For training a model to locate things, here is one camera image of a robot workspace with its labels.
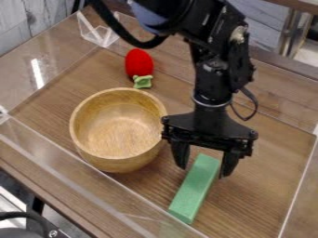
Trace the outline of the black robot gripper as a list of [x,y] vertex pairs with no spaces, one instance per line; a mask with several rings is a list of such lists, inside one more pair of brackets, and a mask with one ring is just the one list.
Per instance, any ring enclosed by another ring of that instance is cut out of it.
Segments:
[[251,156],[257,133],[235,122],[227,112],[188,112],[161,117],[163,138],[171,145],[176,166],[185,169],[189,146],[223,151],[219,178],[228,177],[239,157]]

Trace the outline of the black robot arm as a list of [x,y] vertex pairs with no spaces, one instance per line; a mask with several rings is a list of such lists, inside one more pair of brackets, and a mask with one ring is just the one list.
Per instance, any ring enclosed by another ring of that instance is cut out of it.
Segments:
[[153,34],[148,41],[132,36],[106,0],[88,0],[102,21],[132,46],[150,49],[179,34],[188,43],[195,68],[192,112],[161,118],[161,138],[171,146],[175,164],[185,168],[189,147],[223,152],[220,176],[232,174],[239,160],[252,154],[257,133],[232,120],[232,97],[253,81],[255,66],[249,60],[249,33],[244,15],[227,0],[120,0],[130,6],[140,26]]

